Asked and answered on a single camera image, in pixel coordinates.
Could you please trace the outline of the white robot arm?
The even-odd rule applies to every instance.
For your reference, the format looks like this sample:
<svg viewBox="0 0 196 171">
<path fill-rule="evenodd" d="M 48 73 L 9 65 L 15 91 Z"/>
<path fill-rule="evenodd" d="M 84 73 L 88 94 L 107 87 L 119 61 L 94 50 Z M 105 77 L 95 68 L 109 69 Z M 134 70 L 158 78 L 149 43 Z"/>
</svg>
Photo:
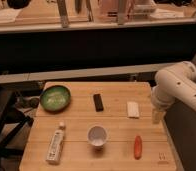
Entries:
<svg viewBox="0 0 196 171">
<path fill-rule="evenodd" d="M 158 124 L 176 99 L 196 111 L 196 66 L 183 61 L 160 69 L 151 91 L 152 122 Z"/>
</svg>

